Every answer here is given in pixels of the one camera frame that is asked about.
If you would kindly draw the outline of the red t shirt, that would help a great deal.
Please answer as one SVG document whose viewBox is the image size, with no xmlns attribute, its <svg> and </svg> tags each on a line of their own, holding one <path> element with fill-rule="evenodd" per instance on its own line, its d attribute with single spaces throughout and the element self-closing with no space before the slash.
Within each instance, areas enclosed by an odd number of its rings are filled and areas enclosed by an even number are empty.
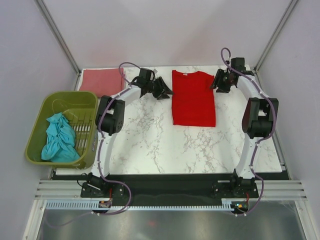
<svg viewBox="0 0 320 240">
<path fill-rule="evenodd" d="M 172 119 L 174 125 L 215 127 L 215 77 L 203 71 L 183 73 L 172 71 Z"/>
</svg>

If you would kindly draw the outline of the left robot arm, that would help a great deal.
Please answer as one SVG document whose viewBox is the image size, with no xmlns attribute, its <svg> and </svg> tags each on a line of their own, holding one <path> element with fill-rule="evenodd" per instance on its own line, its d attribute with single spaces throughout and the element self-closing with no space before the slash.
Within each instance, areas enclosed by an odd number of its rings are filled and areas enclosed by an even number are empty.
<svg viewBox="0 0 320 240">
<path fill-rule="evenodd" d="M 91 172 L 87 175 L 87 186 L 99 197 L 106 196 L 110 191 L 108 180 L 112 149 L 118 133 L 122 130 L 125 108 L 145 94 L 152 94 L 156 100 L 169 99 L 174 92 L 167 86 L 162 77 L 156 77 L 153 70 L 141 68 L 138 76 L 128 83 L 120 92 L 100 98 L 95 124 L 97 126 L 97 149 Z"/>
</svg>

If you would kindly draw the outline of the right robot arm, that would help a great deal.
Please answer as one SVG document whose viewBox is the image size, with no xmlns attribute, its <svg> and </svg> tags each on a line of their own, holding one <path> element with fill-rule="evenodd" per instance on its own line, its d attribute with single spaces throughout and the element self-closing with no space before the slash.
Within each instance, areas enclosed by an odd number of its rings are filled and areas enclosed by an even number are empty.
<svg viewBox="0 0 320 240">
<path fill-rule="evenodd" d="M 269 97 L 258 86 L 253 72 L 246 69 L 243 57 L 222 61 L 226 69 L 217 70 L 210 88 L 217 93 L 227 94 L 231 87 L 235 86 L 247 100 L 241 122 L 244 133 L 241 157 L 229 184 L 223 184 L 233 196 L 240 197 L 256 191 L 255 161 L 262 143 L 270 139 L 275 132 L 279 101 Z"/>
</svg>

